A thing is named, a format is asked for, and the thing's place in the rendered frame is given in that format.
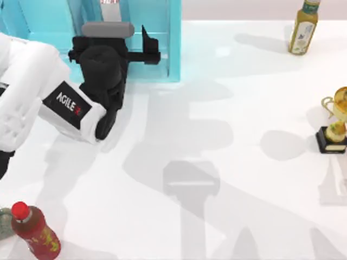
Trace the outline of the pale grey rounded box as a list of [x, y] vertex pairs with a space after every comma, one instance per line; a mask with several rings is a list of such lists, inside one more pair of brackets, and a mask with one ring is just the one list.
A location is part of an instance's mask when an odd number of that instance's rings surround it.
[[134, 26], [130, 22], [87, 22], [82, 26], [86, 37], [128, 38], [134, 34]]

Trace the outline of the light blue rack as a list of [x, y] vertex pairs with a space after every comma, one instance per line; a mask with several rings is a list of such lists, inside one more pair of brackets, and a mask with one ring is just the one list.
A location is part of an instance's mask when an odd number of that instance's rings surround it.
[[[181, 79], [181, 0], [119, 0], [121, 22], [134, 25], [126, 40], [129, 51], [142, 50], [142, 25], [159, 42], [158, 65], [130, 63], [128, 79], [138, 82], [178, 82]], [[71, 69], [70, 78], [82, 81], [78, 64], [70, 62], [72, 38], [87, 22], [104, 21], [100, 0], [0, 0], [0, 32], [55, 46]]]

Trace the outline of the grey and red book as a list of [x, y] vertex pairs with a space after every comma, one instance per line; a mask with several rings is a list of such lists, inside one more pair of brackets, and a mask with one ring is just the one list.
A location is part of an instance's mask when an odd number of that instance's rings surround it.
[[119, 0], [100, 0], [100, 5], [104, 21], [121, 22]]

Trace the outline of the yellow green bottle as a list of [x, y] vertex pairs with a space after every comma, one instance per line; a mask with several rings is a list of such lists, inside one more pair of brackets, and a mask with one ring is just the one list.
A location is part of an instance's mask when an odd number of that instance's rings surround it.
[[318, 9], [321, 0], [304, 0], [297, 12], [288, 51], [294, 55], [304, 55], [310, 46], [318, 23]]

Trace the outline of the red bottle with red cap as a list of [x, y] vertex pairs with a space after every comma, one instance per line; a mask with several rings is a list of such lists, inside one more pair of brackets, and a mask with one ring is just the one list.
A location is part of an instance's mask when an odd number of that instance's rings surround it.
[[11, 227], [38, 260], [55, 260], [61, 251], [56, 233], [49, 227], [43, 212], [22, 201], [11, 207]]

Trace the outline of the grey green round object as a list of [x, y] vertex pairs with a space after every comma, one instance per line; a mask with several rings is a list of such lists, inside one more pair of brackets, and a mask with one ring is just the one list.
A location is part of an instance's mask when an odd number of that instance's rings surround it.
[[15, 235], [11, 227], [11, 221], [11, 210], [6, 207], [0, 208], [0, 241]]

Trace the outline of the gold trophy with black base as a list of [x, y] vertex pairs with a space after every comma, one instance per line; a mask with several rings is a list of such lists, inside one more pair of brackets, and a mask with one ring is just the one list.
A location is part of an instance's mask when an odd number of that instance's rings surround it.
[[321, 105], [329, 113], [329, 119], [336, 121], [322, 126], [316, 133], [319, 151], [322, 154], [343, 154], [347, 149], [347, 86], [338, 89], [333, 97], [321, 100]]

